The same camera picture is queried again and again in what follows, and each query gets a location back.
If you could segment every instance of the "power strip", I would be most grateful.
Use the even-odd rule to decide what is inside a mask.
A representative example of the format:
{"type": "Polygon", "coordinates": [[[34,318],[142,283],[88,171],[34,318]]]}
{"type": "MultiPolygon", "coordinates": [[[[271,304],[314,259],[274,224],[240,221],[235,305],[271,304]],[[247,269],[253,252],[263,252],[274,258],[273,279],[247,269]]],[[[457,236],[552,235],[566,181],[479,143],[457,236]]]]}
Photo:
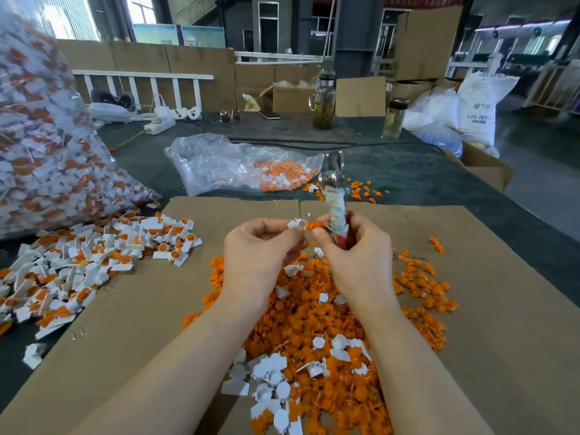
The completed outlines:
{"type": "Polygon", "coordinates": [[[144,129],[150,134],[159,134],[175,125],[175,119],[168,119],[160,124],[146,124],[144,129]]]}

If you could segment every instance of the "forearm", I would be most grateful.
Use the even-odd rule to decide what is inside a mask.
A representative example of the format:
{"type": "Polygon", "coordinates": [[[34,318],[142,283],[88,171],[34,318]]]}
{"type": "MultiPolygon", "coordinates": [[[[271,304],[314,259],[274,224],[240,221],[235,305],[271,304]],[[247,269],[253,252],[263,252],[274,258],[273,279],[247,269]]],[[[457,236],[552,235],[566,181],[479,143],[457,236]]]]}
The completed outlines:
{"type": "Polygon", "coordinates": [[[258,317],[218,299],[73,433],[191,435],[258,317]]]}
{"type": "Polygon", "coordinates": [[[423,337],[395,307],[369,311],[363,319],[395,433],[492,434],[423,337]]]}

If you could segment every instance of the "bottle lid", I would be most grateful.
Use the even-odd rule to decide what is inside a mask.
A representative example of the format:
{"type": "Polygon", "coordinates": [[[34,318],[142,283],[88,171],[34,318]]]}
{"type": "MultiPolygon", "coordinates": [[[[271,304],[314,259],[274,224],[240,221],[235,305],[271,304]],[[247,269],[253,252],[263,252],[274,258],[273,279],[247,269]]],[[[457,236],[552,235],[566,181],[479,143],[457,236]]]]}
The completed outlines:
{"type": "Polygon", "coordinates": [[[409,99],[393,97],[388,101],[388,107],[391,109],[407,109],[409,107],[409,99]]]}

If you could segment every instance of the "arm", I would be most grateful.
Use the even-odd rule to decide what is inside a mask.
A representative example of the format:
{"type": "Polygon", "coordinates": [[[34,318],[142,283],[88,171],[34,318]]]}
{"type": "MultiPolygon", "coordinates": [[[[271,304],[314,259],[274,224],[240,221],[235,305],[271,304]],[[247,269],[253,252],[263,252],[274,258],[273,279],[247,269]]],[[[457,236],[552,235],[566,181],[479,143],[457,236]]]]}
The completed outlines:
{"type": "MultiPolygon", "coordinates": [[[[328,216],[319,219],[324,225],[328,216]]],[[[355,214],[359,241],[345,251],[324,229],[313,234],[330,261],[340,293],[365,328],[395,433],[491,435],[461,388],[402,314],[392,282],[387,233],[355,214]],[[358,269],[373,269],[372,272],[358,269]]]]}
{"type": "Polygon", "coordinates": [[[289,220],[253,220],[224,244],[215,304],[163,349],[75,435],[191,435],[237,351],[267,308],[280,266],[308,245],[289,220]]]}

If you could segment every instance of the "workbench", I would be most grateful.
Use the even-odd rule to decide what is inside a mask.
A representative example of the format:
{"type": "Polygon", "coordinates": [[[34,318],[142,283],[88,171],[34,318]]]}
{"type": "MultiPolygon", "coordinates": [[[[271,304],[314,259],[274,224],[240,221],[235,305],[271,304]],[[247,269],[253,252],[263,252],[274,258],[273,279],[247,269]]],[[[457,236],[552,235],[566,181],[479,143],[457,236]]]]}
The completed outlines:
{"type": "MultiPolygon", "coordinates": [[[[227,134],[232,140],[248,140],[252,138],[251,134],[256,140],[274,140],[285,145],[299,140],[301,143],[295,144],[295,150],[309,155],[343,147],[340,143],[352,144],[343,147],[346,176],[353,180],[370,180],[373,189],[389,190],[390,193],[377,198],[379,204],[466,207],[540,275],[580,306],[580,282],[575,272],[580,262],[580,243],[548,226],[410,133],[404,131],[396,143],[384,142],[380,138],[383,118],[336,118],[338,131],[328,137],[314,134],[299,123],[296,124],[298,130],[287,127],[282,134],[272,130],[270,121],[246,114],[243,114],[243,120],[248,119],[251,123],[251,132],[248,132],[248,124],[244,125],[243,131],[236,131],[235,125],[239,122],[218,124],[216,119],[216,114],[207,115],[200,124],[178,122],[175,127],[156,136],[141,135],[119,147],[113,156],[118,165],[135,179],[162,194],[164,206],[170,198],[185,195],[178,172],[163,153],[163,149],[177,137],[204,131],[227,134]]],[[[284,124],[284,117],[279,124],[284,124]]],[[[114,148],[142,128],[142,122],[112,124],[102,128],[99,134],[109,148],[114,148]]],[[[280,192],[219,190],[204,195],[253,200],[315,199],[314,194],[301,189],[280,192]]],[[[10,265],[21,242],[33,240],[4,242],[0,251],[1,266],[10,265]]],[[[32,373],[21,360],[24,347],[34,342],[37,330],[34,324],[19,324],[0,337],[0,411],[32,373]]],[[[47,338],[47,343],[54,344],[63,332],[61,329],[53,333],[47,338]]]]}

